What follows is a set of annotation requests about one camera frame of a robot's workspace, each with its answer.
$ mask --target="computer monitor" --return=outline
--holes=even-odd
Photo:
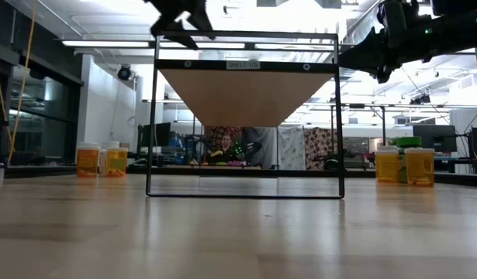
[[[154,128],[154,146],[169,146],[171,123],[156,124]],[[150,144],[150,125],[145,125],[142,128],[141,139],[141,146],[148,147]]]
[[[415,125],[413,134],[421,138],[423,148],[433,148],[436,152],[457,152],[455,126]]]

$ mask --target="wooden floor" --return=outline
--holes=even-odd
[[[336,181],[154,178],[155,191],[176,192],[330,186]],[[275,201],[146,198],[143,175],[7,180],[1,278],[477,278],[477,188],[354,179],[343,201]]]

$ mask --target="camera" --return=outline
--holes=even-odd
[[[135,73],[131,71],[131,65],[121,65],[117,77],[121,81],[131,81],[135,77]]]

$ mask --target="label on board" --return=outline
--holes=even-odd
[[[259,70],[261,62],[259,61],[227,61],[227,70]]]

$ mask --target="wooden board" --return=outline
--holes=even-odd
[[[332,74],[161,70],[204,126],[277,127]]]

